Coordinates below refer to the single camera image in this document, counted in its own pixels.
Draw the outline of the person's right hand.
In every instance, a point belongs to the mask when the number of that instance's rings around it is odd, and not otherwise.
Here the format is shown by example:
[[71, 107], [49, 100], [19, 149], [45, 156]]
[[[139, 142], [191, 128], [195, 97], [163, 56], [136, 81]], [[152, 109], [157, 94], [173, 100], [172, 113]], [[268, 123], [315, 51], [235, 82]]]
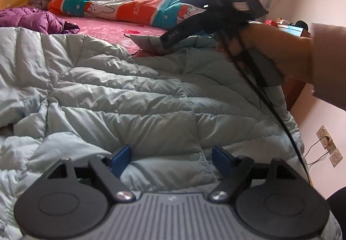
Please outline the person's right hand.
[[223, 54], [229, 49], [234, 56], [243, 48], [258, 50], [274, 61], [284, 76], [314, 84], [312, 53], [315, 36], [294, 36], [273, 26], [252, 23], [240, 30], [238, 38], [234, 37], [226, 46], [219, 43], [216, 49]]

